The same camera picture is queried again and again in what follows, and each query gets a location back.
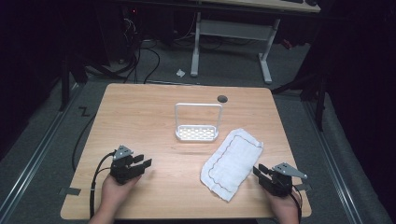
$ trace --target hand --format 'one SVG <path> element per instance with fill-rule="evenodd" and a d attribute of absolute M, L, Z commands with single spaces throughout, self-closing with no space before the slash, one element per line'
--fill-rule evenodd
<path fill-rule="evenodd" d="M 271 204 L 271 209 L 273 210 L 274 215 L 279 220 L 280 224 L 299 223 L 298 209 L 295 201 L 291 198 L 291 196 L 288 195 L 284 198 L 281 198 L 272 195 L 266 189 L 263 190 L 265 196 L 268 198 L 268 201 Z M 297 196 L 297 194 L 294 191 L 292 192 L 292 194 L 294 198 L 297 199 L 297 202 L 301 204 L 301 202 L 299 201 L 300 198 Z"/>
<path fill-rule="evenodd" d="M 120 206 L 140 177 L 142 176 L 135 177 L 124 185 L 120 185 L 112 175 L 108 175 L 102 186 L 102 201 L 90 223 L 112 223 Z"/>

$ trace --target cable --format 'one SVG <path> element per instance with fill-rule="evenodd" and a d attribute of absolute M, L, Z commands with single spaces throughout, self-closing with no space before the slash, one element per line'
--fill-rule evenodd
<path fill-rule="evenodd" d="M 211 43 L 216 43 L 216 42 L 219 42 L 219 43 L 218 43 L 218 45 L 215 46 L 214 48 L 206 48 L 206 47 L 204 47 L 202 44 L 200 44 L 199 46 L 200 46 L 200 48 L 202 48 L 202 49 L 218 49 L 218 48 L 220 48 L 220 47 L 222 46 L 222 44 L 223 44 L 223 39 L 222 39 L 221 37 L 218 37 L 218 36 L 205 36 L 205 40 L 208 40 L 208 41 L 211 42 Z"/>
<path fill-rule="evenodd" d="M 92 183 L 91 183 L 91 194 L 90 194 L 90 218 L 92 218 L 93 215 L 94 215 L 93 209 L 94 209 L 94 205 L 95 205 L 95 186 L 96 186 L 96 177 L 98 176 L 98 174 L 99 174 L 100 172 L 102 172 L 103 170 L 105 170 L 105 169 L 103 169 L 103 170 L 99 170 L 99 169 L 100 169 L 100 167 L 102 166 L 102 163 L 103 163 L 108 157 L 114 156 L 115 153 L 116 153 L 116 152 L 114 151 L 114 152 L 111 152 L 111 153 L 108 153 L 107 155 L 105 155 L 105 156 L 102 158 L 102 160 L 99 162 L 98 167 L 96 168 L 95 174 L 93 175 L 93 180 L 92 180 Z"/>
<path fill-rule="evenodd" d="M 140 62 L 140 48 L 139 48 L 139 51 L 138 51 L 138 54 L 137 54 L 137 64 L 136 64 L 136 68 L 134 69 L 134 84 L 137 84 L 137 65 L 139 64 L 139 62 Z"/>
<path fill-rule="evenodd" d="M 95 70 L 97 70 L 98 72 L 92 71 L 91 69 L 85 67 L 85 71 L 87 73 L 96 75 L 96 76 L 101 76 L 101 75 L 106 75 L 108 77 L 111 78 L 115 78 L 115 79 L 125 79 L 125 77 L 121 77 L 120 74 L 124 73 L 130 69 L 134 69 L 134 66 L 136 65 L 136 61 L 135 61 L 135 56 L 134 56 L 134 50 L 140 48 L 141 42 L 140 42 L 140 36 L 142 34 L 141 33 L 134 33 L 134 35 L 132 36 L 132 40 L 134 40 L 134 42 L 132 42 L 131 46 L 129 46 L 128 53 L 131 55 L 130 59 L 129 59 L 129 63 L 128 65 L 126 65 L 125 67 L 121 68 L 118 71 L 110 71 L 109 69 L 103 67 L 101 64 L 98 64 L 88 58 L 85 58 L 82 55 L 78 55 L 76 54 L 76 56 L 85 64 L 90 65 L 91 67 L 93 67 Z"/>
<path fill-rule="evenodd" d="M 192 17 L 192 23 L 191 23 L 191 26 L 190 26 L 189 31 L 188 31 L 184 36 L 182 36 L 181 38 L 175 39 L 174 41 L 178 41 L 178 40 L 182 40 L 182 39 L 190 38 L 191 36 L 194 36 L 194 35 L 190 35 L 190 36 L 188 36 L 188 35 L 191 33 L 192 27 L 193 27 L 194 24 L 195 24 L 196 16 L 197 16 L 197 13 L 195 12 L 194 15 L 193 15 L 193 17 Z"/>
<path fill-rule="evenodd" d="M 303 209 L 303 198 L 301 196 L 301 193 L 299 190 L 297 190 L 297 188 L 293 185 L 294 189 L 298 192 L 298 194 L 300 195 L 300 202 L 298 203 L 297 199 L 294 197 L 294 195 L 292 193 L 290 193 L 290 197 L 294 200 L 294 202 L 296 203 L 297 206 L 297 213 L 298 213 L 298 223 L 301 223 L 301 216 L 302 216 L 302 209 Z"/>
<path fill-rule="evenodd" d="M 124 79 L 124 81 L 123 81 L 123 83 L 126 83 L 126 81 L 128 81 L 128 78 L 129 78 L 129 76 L 132 74 L 132 72 L 135 70 L 136 71 L 136 67 L 137 67 L 137 64 L 138 64 L 138 60 L 136 59 L 136 56 L 134 55 L 134 67 L 133 68 L 131 68 L 131 71 L 128 73 L 128 75 L 125 77 L 125 79 Z"/>
<path fill-rule="evenodd" d="M 155 53 L 157 55 L 157 57 L 158 57 L 158 62 L 157 62 L 157 65 L 155 66 L 155 68 L 146 76 L 145 80 L 143 81 L 143 84 L 146 84 L 146 82 L 148 81 L 149 77 L 154 73 L 154 71 L 160 65 L 160 55 L 157 52 L 155 52 L 154 50 L 152 50 L 152 49 L 146 49 L 146 50 L 149 50 L 149 51 Z"/>
<path fill-rule="evenodd" d="M 134 34 L 135 34 L 136 33 L 136 26 L 134 25 L 134 22 L 129 20 L 129 19 L 126 19 L 126 18 L 124 18 L 124 20 L 128 21 L 128 23 L 129 23 L 129 27 L 126 29 L 125 33 L 129 30 L 129 28 L 131 28 L 131 26 L 133 26 L 134 27 Z"/>
<path fill-rule="evenodd" d="M 184 42 L 188 42 L 188 44 L 180 44 L 177 41 L 174 41 L 174 44 L 182 46 L 182 47 L 188 47 L 194 44 L 193 40 L 189 40 L 189 38 L 194 37 L 194 35 L 190 35 L 184 39 L 179 39 L 178 42 L 184 41 Z"/>
<path fill-rule="evenodd" d="M 245 45 L 254 44 L 254 43 L 258 42 L 258 40 L 248 39 L 248 40 L 245 40 L 245 42 L 243 42 L 243 43 L 238 43 L 238 42 L 232 41 L 233 39 L 235 39 L 235 38 L 224 38 L 223 42 L 227 43 L 227 44 L 237 45 L 237 46 L 245 46 Z"/>
<path fill-rule="evenodd" d="M 102 170 L 100 170 L 100 171 L 98 172 L 98 174 L 101 173 L 101 172 L 104 171 L 104 170 L 109 170 L 109 169 L 111 169 L 111 167 L 103 168 Z"/>
<path fill-rule="evenodd" d="M 157 44 L 158 44 L 157 40 L 155 40 L 155 39 L 143 40 L 143 42 L 152 42 L 152 41 L 154 42 L 154 44 L 152 46 L 146 47 L 146 48 L 141 48 L 141 49 L 153 49 L 153 48 L 155 48 L 157 46 Z"/>
<path fill-rule="evenodd" d="M 90 121 L 88 121 L 88 123 L 85 125 L 84 129 L 81 131 L 81 133 L 79 134 L 78 140 L 75 144 L 75 147 L 73 149 L 73 155 L 72 155 L 72 167 L 73 167 L 73 171 L 75 172 L 77 167 L 76 167 L 76 162 L 75 162 L 75 157 L 76 157 L 76 151 L 77 151 L 77 147 L 78 147 L 78 143 L 81 140 L 82 135 L 85 133 L 85 130 L 87 130 L 88 126 L 90 125 L 90 123 L 93 121 L 93 119 L 96 117 L 96 114 L 94 114 L 92 116 L 92 118 L 90 119 Z"/>

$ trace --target white perforated tray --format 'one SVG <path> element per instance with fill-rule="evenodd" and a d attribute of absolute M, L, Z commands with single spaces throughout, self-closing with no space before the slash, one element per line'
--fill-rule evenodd
<path fill-rule="evenodd" d="M 177 109 L 179 106 L 216 106 L 219 108 L 219 116 L 217 126 L 214 125 L 179 125 Z M 221 119 L 222 106 L 218 104 L 176 104 L 175 118 L 176 118 L 176 137 L 180 141 L 187 142 L 212 142 L 216 140 L 219 135 L 219 121 Z"/>

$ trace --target cloth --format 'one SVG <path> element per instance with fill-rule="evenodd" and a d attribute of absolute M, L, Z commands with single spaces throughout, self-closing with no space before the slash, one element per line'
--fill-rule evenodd
<path fill-rule="evenodd" d="M 205 163 L 201 181 L 229 202 L 263 151 L 263 143 L 243 129 L 231 131 Z"/>

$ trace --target wooden table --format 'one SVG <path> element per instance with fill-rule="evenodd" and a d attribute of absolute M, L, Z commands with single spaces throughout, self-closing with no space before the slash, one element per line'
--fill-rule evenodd
<path fill-rule="evenodd" d="M 225 95 L 219 137 L 213 143 L 182 143 L 175 135 L 176 103 L 218 103 Z M 89 218 L 92 176 L 99 161 L 119 145 L 152 158 L 152 165 L 133 189 L 117 217 L 136 218 L 240 218 L 272 217 L 258 178 L 251 174 L 229 203 L 212 193 L 201 181 L 204 163 L 227 134 L 243 128 L 259 141 L 264 151 L 258 163 L 272 167 L 283 161 L 296 167 L 271 92 L 264 88 L 110 84 L 99 107 L 84 147 L 61 216 Z M 99 174 L 95 206 L 108 172 Z M 301 183 L 298 178 L 294 184 Z M 304 192 L 303 217 L 311 208 Z"/>

